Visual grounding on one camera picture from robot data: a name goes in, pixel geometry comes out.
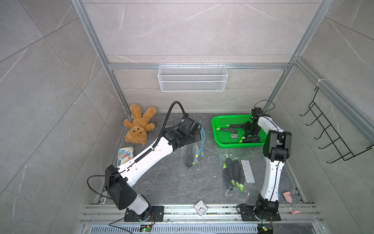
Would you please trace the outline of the bagged eggplant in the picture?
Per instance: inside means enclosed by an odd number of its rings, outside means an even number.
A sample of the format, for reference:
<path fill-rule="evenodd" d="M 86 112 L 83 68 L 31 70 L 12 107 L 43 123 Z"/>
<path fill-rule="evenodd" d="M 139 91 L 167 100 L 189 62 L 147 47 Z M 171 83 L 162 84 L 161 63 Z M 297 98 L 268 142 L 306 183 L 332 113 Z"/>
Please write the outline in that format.
<path fill-rule="evenodd" d="M 230 177 L 231 177 L 232 186 L 234 188 L 235 182 L 234 182 L 234 175 L 233 175 L 232 160 L 230 158 L 226 158 L 225 159 L 225 164 L 228 168 L 228 172 L 229 172 Z"/>
<path fill-rule="evenodd" d="M 224 175 L 225 185 L 228 188 L 228 190 L 230 190 L 231 188 L 233 188 L 233 186 L 232 186 L 230 174 L 228 172 L 228 168 L 225 163 L 223 164 L 223 175 Z"/>

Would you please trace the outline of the clear zip-top bag blue zipper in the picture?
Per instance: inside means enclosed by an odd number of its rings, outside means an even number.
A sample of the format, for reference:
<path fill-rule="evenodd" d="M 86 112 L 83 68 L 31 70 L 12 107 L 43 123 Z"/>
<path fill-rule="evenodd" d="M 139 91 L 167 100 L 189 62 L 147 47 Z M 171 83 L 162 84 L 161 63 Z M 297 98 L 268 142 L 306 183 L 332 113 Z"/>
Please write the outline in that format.
<path fill-rule="evenodd" d="M 254 204 L 264 183 L 265 159 L 255 150 L 220 153 L 224 198 L 231 203 Z"/>

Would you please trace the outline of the dark eggplant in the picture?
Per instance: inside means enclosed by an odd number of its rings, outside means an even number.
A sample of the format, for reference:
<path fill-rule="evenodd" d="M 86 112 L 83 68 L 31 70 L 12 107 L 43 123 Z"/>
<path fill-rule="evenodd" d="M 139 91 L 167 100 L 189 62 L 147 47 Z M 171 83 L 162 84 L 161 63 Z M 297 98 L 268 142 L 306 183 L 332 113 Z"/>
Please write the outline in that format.
<path fill-rule="evenodd" d="M 244 189 L 244 173 L 243 173 L 243 167 L 240 164 L 238 160 L 233 161 L 233 175 L 234 175 L 234 182 L 237 185 L 237 187 L 242 192 Z"/>

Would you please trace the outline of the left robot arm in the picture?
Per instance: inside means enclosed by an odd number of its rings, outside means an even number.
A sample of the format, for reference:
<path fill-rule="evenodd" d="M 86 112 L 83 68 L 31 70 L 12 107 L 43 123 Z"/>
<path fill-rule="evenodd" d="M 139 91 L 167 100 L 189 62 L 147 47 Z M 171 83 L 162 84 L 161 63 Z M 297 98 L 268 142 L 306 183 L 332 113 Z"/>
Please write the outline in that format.
<path fill-rule="evenodd" d="M 182 111 L 181 122 L 167 127 L 168 118 L 175 105 Z M 133 186 L 158 161 L 170 155 L 179 148 L 200 142 L 202 125 L 185 112 L 179 101 L 174 101 L 165 117 L 160 133 L 153 144 L 127 163 L 106 168 L 104 189 L 107 198 L 111 199 L 119 210 L 127 209 L 133 212 L 140 221 L 147 221 L 153 214 L 151 204 L 140 195 Z"/>

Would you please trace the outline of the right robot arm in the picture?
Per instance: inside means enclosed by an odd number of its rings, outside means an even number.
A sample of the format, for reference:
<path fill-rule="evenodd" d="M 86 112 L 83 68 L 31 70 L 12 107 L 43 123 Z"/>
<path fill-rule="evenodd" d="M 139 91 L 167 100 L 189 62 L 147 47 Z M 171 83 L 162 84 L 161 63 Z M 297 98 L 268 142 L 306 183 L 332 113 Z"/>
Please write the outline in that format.
<path fill-rule="evenodd" d="M 265 221 L 278 213 L 281 172 L 290 157 L 292 134 L 280 128 L 260 107 L 253 107 L 251 119 L 252 129 L 260 128 L 266 133 L 263 145 L 265 180 L 254 208 L 255 217 Z"/>

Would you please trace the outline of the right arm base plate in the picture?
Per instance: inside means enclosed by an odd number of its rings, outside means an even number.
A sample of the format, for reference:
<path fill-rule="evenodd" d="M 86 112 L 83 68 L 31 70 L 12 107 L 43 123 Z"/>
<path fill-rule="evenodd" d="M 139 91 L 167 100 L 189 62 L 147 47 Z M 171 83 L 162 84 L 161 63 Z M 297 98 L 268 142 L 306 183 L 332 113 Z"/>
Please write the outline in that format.
<path fill-rule="evenodd" d="M 278 211 L 257 209 L 256 206 L 239 204 L 236 207 L 242 221 L 281 221 Z"/>

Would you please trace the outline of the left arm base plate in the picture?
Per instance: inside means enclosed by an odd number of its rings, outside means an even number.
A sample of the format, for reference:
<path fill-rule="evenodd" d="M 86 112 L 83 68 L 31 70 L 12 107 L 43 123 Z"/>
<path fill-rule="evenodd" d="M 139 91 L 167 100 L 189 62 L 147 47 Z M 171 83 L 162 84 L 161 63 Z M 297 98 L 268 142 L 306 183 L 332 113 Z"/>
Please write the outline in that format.
<path fill-rule="evenodd" d="M 164 206 L 151 206 L 142 214 L 137 214 L 134 211 L 127 209 L 124 217 L 125 222 L 162 222 L 164 218 Z"/>

